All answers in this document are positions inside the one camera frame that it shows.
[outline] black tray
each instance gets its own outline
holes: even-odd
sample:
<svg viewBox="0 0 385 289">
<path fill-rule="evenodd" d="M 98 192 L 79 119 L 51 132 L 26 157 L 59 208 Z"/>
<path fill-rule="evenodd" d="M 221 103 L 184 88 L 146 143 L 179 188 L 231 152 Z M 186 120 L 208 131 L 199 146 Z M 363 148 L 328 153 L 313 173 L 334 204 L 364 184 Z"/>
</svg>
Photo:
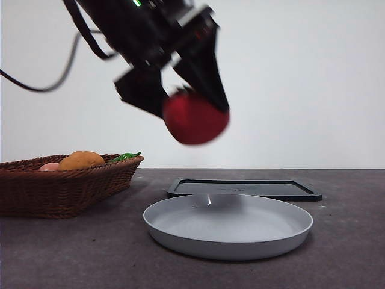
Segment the black tray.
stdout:
<svg viewBox="0 0 385 289">
<path fill-rule="evenodd" d="M 176 179 L 167 194 L 169 197 L 189 194 L 249 194 L 277 200 L 318 201 L 315 193 L 294 181 L 230 181 L 217 179 Z"/>
</svg>

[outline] brown basket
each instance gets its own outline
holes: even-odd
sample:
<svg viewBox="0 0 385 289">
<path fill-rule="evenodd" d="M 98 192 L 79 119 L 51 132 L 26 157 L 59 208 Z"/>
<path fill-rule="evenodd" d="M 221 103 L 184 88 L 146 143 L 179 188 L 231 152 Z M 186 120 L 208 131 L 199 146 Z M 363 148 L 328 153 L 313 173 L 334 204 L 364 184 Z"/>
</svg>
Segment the brown basket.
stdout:
<svg viewBox="0 0 385 289">
<path fill-rule="evenodd" d="M 117 157 L 102 155 L 105 161 Z M 142 156 L 87 169 L 40 172 L 68 155 L 0 163 L 0 216 L 66 219 L 130 186 Z"/>
</svg>

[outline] gray table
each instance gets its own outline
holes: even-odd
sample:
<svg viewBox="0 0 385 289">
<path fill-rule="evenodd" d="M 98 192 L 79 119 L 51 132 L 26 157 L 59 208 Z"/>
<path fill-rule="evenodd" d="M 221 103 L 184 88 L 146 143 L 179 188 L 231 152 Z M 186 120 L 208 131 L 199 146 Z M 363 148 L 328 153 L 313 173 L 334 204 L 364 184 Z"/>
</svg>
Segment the gray table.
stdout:
<svg viewBox="0 0 385 289">
<path fill-rule="evenodd" d="M 175 178 L 291 179 L 324 195 L 296 250 L 219 262 L 155 243 L 142 213 Z M 385 288 L 385 170 L 138 169 L 131 188 L 69 220 L 1 218 L 1 288 Z"/>
</svg>

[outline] red fruit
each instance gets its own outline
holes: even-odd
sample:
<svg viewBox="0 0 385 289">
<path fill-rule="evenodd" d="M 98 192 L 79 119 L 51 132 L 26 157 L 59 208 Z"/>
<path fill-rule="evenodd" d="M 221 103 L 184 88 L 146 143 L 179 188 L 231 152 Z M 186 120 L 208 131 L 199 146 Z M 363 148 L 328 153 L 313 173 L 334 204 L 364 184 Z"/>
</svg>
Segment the red fruit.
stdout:
<svg viewBox="0 0 385 289">
<path fill-rule="evenodd" d="M 47 164 L 44 164 L 42 165 L 39 170 L 41 171 L 50 171 L 50 170 L 58 170 L 58 166 L 59 164 L 58 163 L 47 163 Z"/>
<path fill-rule="evenodd" d="M 196 92 L 179 91 L 163 104 L 163 119 L 173 137 L 185 145 L 199 145 L 217 137 L 230 115 Z"/>
</svg>

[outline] white backdrop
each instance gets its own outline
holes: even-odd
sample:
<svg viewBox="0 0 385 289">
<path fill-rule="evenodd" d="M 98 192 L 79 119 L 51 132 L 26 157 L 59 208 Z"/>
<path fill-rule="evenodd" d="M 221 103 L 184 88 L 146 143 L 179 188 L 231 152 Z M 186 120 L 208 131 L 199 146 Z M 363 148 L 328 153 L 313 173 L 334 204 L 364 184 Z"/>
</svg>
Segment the white backdrop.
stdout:
<svg viewBox="0 0 385 289">
<path fill-rule="evenodd" d="M 54 82 L 76 31 L 64 5 L 1 2 L 1 68 L 31 85 Z M 120 101 L 113 80 L 127 64 L 103 62 L 82 41 L 53 93 L 1 79 L 1 161 L 90 150 L 141 151 L 141 167 L 385 168 L 385 1 L 204 2 L 221 26 L 232 114 L 221 137 L 179 144 L 161 120 Z M 165 69 L 168 91 L 180 83 Z"/>
</svg>

